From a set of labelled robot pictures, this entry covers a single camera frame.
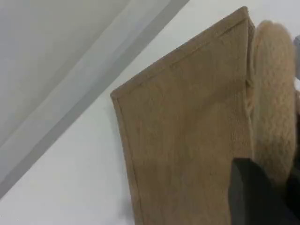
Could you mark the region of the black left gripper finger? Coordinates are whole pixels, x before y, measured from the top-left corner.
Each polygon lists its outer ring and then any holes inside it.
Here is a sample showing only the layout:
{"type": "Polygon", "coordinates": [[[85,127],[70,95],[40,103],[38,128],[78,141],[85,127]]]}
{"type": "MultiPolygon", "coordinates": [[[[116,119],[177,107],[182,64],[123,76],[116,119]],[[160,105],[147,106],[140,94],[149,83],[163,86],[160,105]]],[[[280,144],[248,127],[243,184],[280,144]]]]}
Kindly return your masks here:
{"type": "Polygon", "coordinates": [[[285,213],[280,192],[263,169],[249,158],[234,158],[230,174],[232,225],[298,225],[300,213],[285,213]]]}
{"type": "Polygon", "coordinates": [[[285,189],[285,213],[300,212],[300,157],[296,157],[285,189]]]}

